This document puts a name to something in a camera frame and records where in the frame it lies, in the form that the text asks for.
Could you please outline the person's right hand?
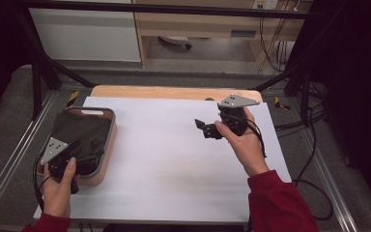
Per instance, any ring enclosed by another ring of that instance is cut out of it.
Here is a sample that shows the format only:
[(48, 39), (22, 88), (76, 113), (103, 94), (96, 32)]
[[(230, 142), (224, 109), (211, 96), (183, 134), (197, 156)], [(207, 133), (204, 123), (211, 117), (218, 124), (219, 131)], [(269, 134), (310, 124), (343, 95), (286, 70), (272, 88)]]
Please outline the person's right hand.
[(222, 122), (215, 121), (214, 124), (219, 133), (230, 143), (249, 177), (269, 171), (260, 140), (251, 129), (247, 129), (243, 135), (237, 136)]

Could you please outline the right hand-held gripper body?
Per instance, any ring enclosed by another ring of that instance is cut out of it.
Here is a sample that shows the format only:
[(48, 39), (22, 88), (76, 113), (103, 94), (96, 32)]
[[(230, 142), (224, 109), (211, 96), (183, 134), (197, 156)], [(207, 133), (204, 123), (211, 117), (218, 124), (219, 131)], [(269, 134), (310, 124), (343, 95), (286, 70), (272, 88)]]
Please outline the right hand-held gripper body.
[(230, 95), (226, 99), (217, 104), (218, 110), (220, 108), (227, 109), (227, 115), (221, 118), (221, 121), (226, 125), (235, 135), (241, 136), (245, 133), (248, 123), (244, 112), (245, 106), (258, 105), (259, 102), (246, 97), (238, 95)]

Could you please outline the white table cover board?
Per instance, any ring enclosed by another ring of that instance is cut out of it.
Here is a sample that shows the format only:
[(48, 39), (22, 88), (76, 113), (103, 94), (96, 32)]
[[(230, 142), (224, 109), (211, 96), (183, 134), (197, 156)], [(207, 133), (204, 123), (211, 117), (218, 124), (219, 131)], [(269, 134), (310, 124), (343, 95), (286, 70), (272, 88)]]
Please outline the white table cover board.
[(74, 220), (247, 222), (247, 176), (225, 139), (195, 122), (217, 120), (214, 101), (89, 97), (115, 112), (117, 134), (103, 181), (71, 198)]

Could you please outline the person's left red sleeve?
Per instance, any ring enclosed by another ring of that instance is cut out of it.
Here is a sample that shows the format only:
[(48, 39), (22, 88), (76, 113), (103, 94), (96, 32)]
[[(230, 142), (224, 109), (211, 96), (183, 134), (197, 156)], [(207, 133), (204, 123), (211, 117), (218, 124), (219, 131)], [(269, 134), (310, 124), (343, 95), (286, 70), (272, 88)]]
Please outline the person's left red sleeve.
[(26, 225), (21, 232), (68, 232), (70, 225), (69, 217), (55, 217), (42, 213), (35, 224)]

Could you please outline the person's right red sleeve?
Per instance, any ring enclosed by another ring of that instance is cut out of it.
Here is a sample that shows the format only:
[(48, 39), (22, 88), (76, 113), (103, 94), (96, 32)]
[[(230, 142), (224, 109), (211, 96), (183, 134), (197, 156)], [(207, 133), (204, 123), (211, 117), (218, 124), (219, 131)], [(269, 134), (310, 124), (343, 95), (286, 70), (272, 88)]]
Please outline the person's right red sleeve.
[(275, 170), (249, 177), (247, 183), (254, 232), (319, 232), (296, 186), (284, 183)]

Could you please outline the wall socket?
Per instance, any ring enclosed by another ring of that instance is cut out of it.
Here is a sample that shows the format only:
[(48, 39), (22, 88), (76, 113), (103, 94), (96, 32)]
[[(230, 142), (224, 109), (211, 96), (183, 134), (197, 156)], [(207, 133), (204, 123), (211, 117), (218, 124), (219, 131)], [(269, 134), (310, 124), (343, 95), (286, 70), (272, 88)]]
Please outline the wall socket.
[(260, 10), (275, 10), (278, 0), (254, 0), (253, 8)]

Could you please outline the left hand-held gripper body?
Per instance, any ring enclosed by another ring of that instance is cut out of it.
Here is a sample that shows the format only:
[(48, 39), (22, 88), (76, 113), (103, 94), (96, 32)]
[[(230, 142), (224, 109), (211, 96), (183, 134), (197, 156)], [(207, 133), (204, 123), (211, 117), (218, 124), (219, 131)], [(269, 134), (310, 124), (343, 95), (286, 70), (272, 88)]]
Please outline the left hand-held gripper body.
[(66, 166), (71, 158), (76, 158), (75, 175), (77, 180), (71, 182), (71, 193), (78, 193), (80, 186), (90, 186), (90, 177), (93, 174), (93, 163), (91, 162), (91, 144), (87, 141), (81, 142), (80, 149), (73, 154), (69, 153), (69, 146), (72, 142), (67, 143), (57, 138), (50, 137), (43, 152), (41, 165), (48, 164), (50, 176), (54, 179), (61, 180)]

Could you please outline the white chair base with caster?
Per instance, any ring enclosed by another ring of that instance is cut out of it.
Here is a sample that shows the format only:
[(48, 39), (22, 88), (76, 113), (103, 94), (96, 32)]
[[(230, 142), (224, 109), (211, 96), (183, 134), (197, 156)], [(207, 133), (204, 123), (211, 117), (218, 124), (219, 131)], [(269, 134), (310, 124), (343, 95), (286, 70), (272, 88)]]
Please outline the white chair base with caster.
[(161, 40), (169, 44), (181, 45), (185, 49), (191, 49), (192, 45), (189, 42), (188, 37), (167, 37), (167, 36), (159, 36)]

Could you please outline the pink basket with grey rim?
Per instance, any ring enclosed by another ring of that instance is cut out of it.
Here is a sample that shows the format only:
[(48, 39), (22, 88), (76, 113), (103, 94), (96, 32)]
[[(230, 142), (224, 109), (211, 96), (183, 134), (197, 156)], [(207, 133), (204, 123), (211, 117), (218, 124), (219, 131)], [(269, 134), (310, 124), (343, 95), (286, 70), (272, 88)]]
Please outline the pink basket with grey rim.
[[(113, 149), (114, 139), (115, 139), (116, 132), (117, 132), (117, 124), (115, 121), (114, 111), (110, 108), (104, 108), (104, 107), (69, 107), (69, 108), (62, 110), (61, 112), (64, 112), (64, 111), (72, 113), (72, 114), (76, 114), (76, 115), (81, 115), (81, 116), (95, 115), (101, 118), (107, 118), (111, 121), (109, 134), (108, 134), (106, 143), (104, 145), (104, 155), (102, 156), (100, 160), (100, 167), (90, 177), (90, 181), (91, 181), (90, 186), (97, 186), (104, 179), (104, 176), (107, 170), (107, 165), (109, 163), (111, 151)], [(42, 158), (39, 158), (39, 167), (37, 168), (39, 173), (43, 173), (43, 166), (41, 165), (41, 159)]]

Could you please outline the white cabinet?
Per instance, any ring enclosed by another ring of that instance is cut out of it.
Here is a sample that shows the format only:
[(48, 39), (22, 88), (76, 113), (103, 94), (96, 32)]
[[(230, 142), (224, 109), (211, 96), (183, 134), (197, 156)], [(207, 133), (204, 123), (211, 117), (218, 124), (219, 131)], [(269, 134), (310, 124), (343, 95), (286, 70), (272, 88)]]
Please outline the white cabinet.
[(31, 9), (45, 52), (53, 59), (139, 62), (133, 14)]

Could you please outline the person's red sleeve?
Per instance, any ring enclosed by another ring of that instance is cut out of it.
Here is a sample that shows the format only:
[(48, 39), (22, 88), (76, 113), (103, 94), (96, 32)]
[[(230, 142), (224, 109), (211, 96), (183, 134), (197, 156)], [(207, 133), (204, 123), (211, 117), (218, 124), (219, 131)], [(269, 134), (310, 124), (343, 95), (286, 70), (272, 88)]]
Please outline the person's red sleeve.
[(275, 170), (249, 177), (247, 183), (254, 232), (319, 232), (296, 186), (284, 183)]
[(69, 217), (55, 217), (42, 213), (35, 224), (26, 225), (21, 232), (68, 232), (70, 225)]

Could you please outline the dark pants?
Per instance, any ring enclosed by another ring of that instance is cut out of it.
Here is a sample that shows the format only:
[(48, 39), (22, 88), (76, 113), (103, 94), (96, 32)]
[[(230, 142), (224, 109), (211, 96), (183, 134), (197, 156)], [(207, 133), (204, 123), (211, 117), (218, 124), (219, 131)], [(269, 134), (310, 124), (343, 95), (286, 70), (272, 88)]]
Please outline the dark pants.
[[(106, 143), (110, 124), (111, 121), (107, 118), (95, 115), (81, 116), (64, 111), (56, 116), (51, 136), (67, 143), (79, 139), (91, 144), (97, 138), (104, 139)], [(99, 167), (100, 162), (93, 163), (93, 174)]]

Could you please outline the person's left hand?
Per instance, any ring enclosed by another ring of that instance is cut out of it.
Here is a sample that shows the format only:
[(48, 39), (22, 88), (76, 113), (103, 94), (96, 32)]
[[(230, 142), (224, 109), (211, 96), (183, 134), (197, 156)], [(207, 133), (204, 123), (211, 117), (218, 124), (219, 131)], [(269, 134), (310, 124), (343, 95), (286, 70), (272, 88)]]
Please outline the person's left hand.
[(76, 170), (76, 158), (71, 158), (61, 180), (50, 176), (48, 165), (44, 166), (43, 175), (43, 212), (47, 215), (68, 218), (71, 215), (71, 182)]

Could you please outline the light wooden desk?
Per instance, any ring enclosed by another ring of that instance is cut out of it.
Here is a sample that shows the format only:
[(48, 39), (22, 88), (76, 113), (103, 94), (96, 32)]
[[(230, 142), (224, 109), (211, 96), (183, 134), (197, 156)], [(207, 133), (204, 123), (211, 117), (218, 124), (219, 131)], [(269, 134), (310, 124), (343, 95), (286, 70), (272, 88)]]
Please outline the light wooden desk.
[[(134, 4), (219, 7), (245, 10), (253, 8), (254, 0), (131, 0)], [(313, 0), (278, 0), (276, 10), (307, 12)], [(294, 42), (303, 25), (301, 19), (249, 18), (185, 14), (134, 15), (141, 62), (147, 64), (152, 37), (236, 38), (248, 41), (260, 71), (277, 68), (275, 46)]]

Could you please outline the wooden table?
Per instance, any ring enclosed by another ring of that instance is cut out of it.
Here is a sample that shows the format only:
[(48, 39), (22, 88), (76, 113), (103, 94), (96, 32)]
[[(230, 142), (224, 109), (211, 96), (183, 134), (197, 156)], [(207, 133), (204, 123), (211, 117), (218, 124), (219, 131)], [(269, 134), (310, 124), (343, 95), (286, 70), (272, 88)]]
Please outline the wooden table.
[(141, 99), (172, 99), (172, 100), (198, 100), (211, 98), (222, 101), (229, 95), (238, 95), (253, 99), (257, 102), (263, 100), (261, 94), (252, 90), (236, 90), (227, 88), (184, 88), (162, 86), (120, 86), (99, 85), (93, 88), (91, 97), (104, 98), (141, 98)]

